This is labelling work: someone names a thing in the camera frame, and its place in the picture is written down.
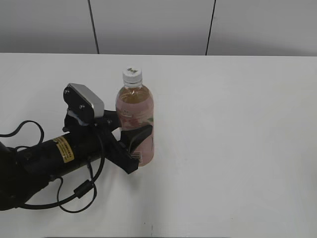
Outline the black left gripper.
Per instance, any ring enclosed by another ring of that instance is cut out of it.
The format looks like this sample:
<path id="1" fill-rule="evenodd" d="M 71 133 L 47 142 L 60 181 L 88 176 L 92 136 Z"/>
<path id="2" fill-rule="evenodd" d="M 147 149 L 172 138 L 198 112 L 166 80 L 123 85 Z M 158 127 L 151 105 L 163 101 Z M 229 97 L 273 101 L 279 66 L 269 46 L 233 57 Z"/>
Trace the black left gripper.
<path id="1" fill-rule="evenodd" d="M 122 130 L 117 140 L 112 132 L 118 128 L 121 128 L 121 122 L 117 112 L 104 110 L 102 118 L 95 119 L 87 126 L 81 126 L 66 114 L 63 131 L 76 162 L 100 159 L 103 167 L 109 160 L 130 174 L 139 166 L 139 160 L 132 154 L 152 134 L 153 126 L 148 124 L 133 130 Z"/>

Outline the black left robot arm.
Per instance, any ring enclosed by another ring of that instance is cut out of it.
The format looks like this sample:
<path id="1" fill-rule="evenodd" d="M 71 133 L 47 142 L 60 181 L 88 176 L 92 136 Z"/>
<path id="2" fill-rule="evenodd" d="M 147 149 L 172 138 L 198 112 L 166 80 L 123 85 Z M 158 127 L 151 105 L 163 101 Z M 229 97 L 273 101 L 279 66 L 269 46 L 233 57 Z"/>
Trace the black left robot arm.
<path id="1" fill-rule="evenodd" d="M 101 118 L 86 124 L 78 118 L 67 115 L 63 135 L 34 146 L 15 148 L 0 147 L 0 208 L 45 210 L 61 207 L 75 198 L 82 198 L 89 191 L 96 191 L 105 162 L 111 161 L 126 173 L 138 169 L 139 161 L 133 156 L 135 149 L 153 132 L 150 124 L 140 128 L 122 131 L 117 140 L 113 131 L 121 124 L 115 111 L 105 111 Z M 55 203 L 31 205 L 28 201 L 51 181 L 83 166 L 90 167 L 100 161 L 96 172 L 74 189 L 71 196 L 58 199 Z"/>

